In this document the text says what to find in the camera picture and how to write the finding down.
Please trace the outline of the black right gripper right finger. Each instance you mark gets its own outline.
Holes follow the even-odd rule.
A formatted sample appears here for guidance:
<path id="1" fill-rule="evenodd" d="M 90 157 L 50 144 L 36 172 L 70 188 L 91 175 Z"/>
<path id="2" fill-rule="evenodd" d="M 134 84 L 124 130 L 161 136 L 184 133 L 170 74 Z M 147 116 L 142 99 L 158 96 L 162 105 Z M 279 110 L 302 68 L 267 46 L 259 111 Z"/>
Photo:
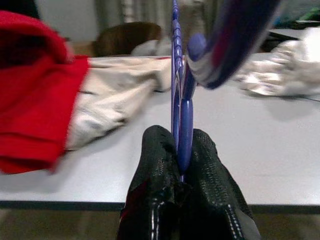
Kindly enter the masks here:
<path id="1" fill-rule="evenodd" d="M 180 221 L 182 240 L 260 240 L 241 189 L 221 162 L 210 136 L 194 129 L 185 182 L 191 187 Z"/>

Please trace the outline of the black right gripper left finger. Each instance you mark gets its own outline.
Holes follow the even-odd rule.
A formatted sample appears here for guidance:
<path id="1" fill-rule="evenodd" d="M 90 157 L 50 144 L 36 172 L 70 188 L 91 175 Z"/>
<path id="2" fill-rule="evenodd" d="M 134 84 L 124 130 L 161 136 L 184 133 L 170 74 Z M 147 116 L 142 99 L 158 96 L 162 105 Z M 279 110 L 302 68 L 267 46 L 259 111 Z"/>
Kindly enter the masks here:
<path id="1" fill-rule="evenodd" d="M 120 213 L 118 240 L 170 240 L 178 221 L 176 188 L 180 174 L 172 134 L 147 128 L 141 155 Z"/>

